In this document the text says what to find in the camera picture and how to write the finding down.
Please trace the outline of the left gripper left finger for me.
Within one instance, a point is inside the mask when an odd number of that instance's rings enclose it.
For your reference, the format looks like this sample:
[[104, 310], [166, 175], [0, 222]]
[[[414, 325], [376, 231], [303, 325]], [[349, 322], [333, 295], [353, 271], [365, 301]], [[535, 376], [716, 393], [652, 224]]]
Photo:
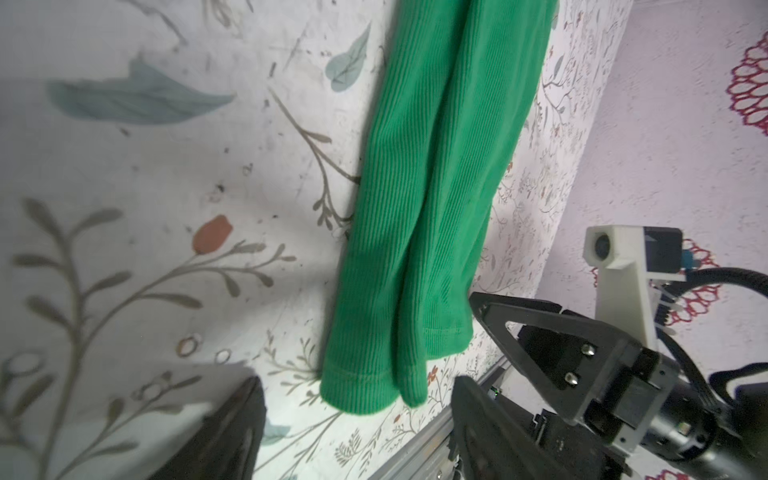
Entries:
[[259, 377], [244, 381], [153, 479], [243, 480], [253, 476], [267, 420]]

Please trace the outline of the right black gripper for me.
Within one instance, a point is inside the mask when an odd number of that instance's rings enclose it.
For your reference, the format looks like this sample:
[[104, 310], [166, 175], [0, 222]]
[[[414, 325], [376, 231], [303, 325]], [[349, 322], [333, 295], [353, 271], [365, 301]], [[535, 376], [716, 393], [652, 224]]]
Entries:
[[578, 479], [620, 479], [638, 447], [688, 477], [720, 476], [715, 409], [670, 358], [552, 302], [474, 292], [473, 314], [550, 406], [530, 435]]

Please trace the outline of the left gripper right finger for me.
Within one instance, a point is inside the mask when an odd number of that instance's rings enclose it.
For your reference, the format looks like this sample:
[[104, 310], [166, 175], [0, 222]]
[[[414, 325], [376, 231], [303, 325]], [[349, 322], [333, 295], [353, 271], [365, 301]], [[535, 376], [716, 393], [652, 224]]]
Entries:
[[571, 479], [472, 378], [455, 378], [454, 438], [466, 479]]

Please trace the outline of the green tank top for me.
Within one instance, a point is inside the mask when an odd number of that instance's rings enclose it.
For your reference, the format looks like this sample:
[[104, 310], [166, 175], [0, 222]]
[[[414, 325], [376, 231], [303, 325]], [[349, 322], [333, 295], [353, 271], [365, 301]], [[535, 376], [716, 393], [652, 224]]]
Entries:
[[556, 8], [400, 4], [322, 361], [330, 406], [421, 406], [428, 363], [469, 346], [469, 290]]

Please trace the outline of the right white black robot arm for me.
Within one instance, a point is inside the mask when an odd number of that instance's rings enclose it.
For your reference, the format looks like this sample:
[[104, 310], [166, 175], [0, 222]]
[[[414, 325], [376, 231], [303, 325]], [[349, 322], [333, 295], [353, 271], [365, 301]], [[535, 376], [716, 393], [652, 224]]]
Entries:
[[767, 387], [727, 389], [765, 364], [703, 378], [684, 371], [675, 342], [659, 352], [549, 301], [476, 292], [470, 304], [546, 408], [532, 414], [457, 379], [453, 449], [469, 478], [618, 479], [637, 449], [693, 479], [766, 477]]

